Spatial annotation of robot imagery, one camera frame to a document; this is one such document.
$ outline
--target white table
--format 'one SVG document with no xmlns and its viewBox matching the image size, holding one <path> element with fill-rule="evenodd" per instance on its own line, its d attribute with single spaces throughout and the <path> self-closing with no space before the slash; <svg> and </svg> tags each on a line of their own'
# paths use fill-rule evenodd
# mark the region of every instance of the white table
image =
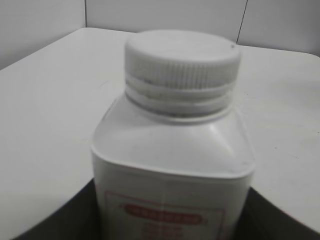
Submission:
<svg viewBox="0 0 320 240">
<path fill-rule="evenodd" d="M 90 137 L 124 89 L 132 33 L 80 29 L 0 71 L 0 240 L 30 229 L 92 177 Z M 320 232 L 320 58 L 241 47 L 236 90 L 253 187 Z"/>
</svg>

